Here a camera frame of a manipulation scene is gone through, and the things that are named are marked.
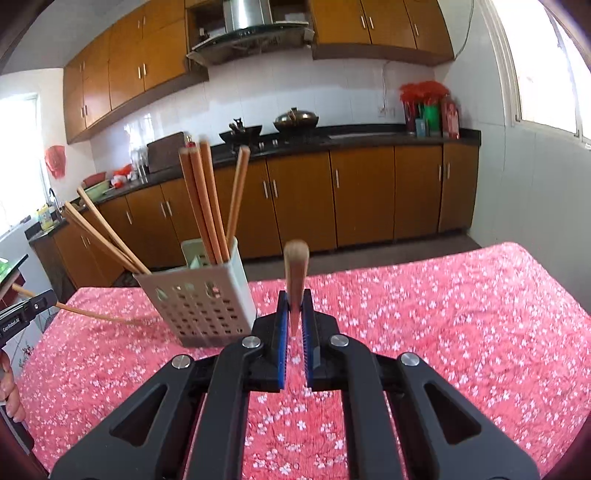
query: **white wall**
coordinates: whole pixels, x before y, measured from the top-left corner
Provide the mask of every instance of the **white wall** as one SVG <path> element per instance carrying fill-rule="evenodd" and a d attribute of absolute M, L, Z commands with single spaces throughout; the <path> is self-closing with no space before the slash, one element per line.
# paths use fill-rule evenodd
<path fill-rule="evenodd" d="M 72 200 L 78 197 L 76 188 L 80 182 L 96 170 L 90 142 L 66 145 L 63 69 L 29 70 L 0 76 L 0 98 L 29 93 L 36 93 L 39 98 L 43 149 L 52 145 L 66 147 L 66 176 L 56 180 L 50 175 L 51 186 L 61 201 Z"/>
<path fill-rule="evenodd" d="M 319 125 L 404 122 L 398 88 L 433 79 L 433 69 L 387 65 L 388 113 L 383 115 L 383 60 L 312 60 L 307 48 L 248 57 L 209 70 L 210 81 L 170 95 L 130 115 L 91 141 L 97 171 L 129 163 L 126 125 L 151 117 L 155 138 L 178 131 L 222 143 L 233 118 L 276 132 L 273 120 L 296 106 L 314 111 Z"/>
<path fill-rule="evenodd" d="M 440 3 L 449 14 L 453 9 L 445 4 L 456 2 Z M 465 18 L 470 1 L 461 3 L 464 13 L 455 14 Z M 452 38 L 465 35 L 463 22 L 446 21 L 457 29 Z M 500 74 L 480 0 L 466 49 L 435 75 L 461 103 L 462 126 L 482 131 L 471 237 L 482 246 L 520 243 L 591 312 L 591 152 L 566 134 L 505 125 Z"/>

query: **person's hand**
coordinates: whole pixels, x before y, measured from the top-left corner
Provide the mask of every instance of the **person's hand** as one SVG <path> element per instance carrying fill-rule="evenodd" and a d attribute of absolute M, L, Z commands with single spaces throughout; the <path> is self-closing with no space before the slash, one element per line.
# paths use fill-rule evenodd
<path fill-rule="evenodd" d="M 4 370 L 4 377 L 0 381 L 0 401 L 6 400 L 6 414 L 13 421 L 23 421 L 26 416 L 25 408 L 21 405 L 21 396 L 14 381 L 10 359 L 6 352 L 2 350 L 0 350 L 0 365 Z"/>

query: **table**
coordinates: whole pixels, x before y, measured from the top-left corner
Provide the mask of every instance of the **table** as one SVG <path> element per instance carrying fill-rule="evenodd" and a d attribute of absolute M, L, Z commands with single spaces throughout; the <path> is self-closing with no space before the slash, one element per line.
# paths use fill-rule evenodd
<path fill-rule="evenodd" d="M 307 279 L 316 310 L 374 352 L 414 351 L 548 472 L 591 410 L 591 320 L 525 251 L 502 244 L 393 267 Z M 283 281 L 252 283 L 260 314 Z M 61 312 L 19 381 L 35 453 L 48 468 L 184 349 L 142 290 L 83 288 L 69 304 L 123 317 L 114 325 Z M 286 389 L 252 394 L 243 477 L 348 478 L 338 393 L 304 386 L 301 341 L 288 351 Z"/>

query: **range hood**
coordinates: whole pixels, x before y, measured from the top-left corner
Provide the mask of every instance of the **range hood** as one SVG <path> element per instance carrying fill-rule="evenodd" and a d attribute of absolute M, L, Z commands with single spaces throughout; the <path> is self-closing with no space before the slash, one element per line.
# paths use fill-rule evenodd
<path fill-rule="evenodd" d="M 187 55 L 209 67 L 275 50 L 310 44 L 314 31 L 308 22 L 273 22 L 269 0 L 223 0 L 226 32 L 208 38 Z"/>

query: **pot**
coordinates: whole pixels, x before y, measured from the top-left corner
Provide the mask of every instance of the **pot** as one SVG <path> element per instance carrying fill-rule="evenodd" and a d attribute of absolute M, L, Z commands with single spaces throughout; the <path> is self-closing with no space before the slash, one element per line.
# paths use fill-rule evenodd
<path fill-rule="evenodd" d="M 315 128 L 318 125 L 318 120 L 318 115 L 314 112 L 298 110 L 293 107 L 289 112 L 278 116 L 273 125 L 275 125 L 278 132 L 295 133 Z"/>

